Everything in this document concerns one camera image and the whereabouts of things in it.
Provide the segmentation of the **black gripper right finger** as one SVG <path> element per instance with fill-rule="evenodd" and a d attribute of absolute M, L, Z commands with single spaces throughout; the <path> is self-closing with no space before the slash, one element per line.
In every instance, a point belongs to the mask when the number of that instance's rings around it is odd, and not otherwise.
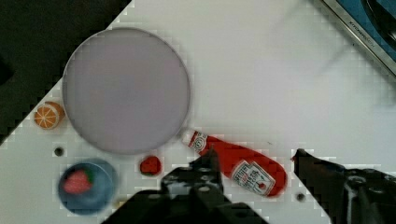
<path fill-rule="evenodd" d="M 347 169 L 299 148 L 291 158 L 332 224 L 396 224 L 396 179 L 376 169 Z"/>

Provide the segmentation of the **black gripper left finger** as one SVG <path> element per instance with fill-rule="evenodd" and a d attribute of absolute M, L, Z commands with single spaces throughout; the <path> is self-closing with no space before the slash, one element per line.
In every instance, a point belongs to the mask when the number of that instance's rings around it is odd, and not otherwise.
<path fill-rule="evenodd" d="M 158 190 L 141 190 L 102 224 L 269 224 L 245 203 L 223 192 L 214 150 L 178 167 Z"/>

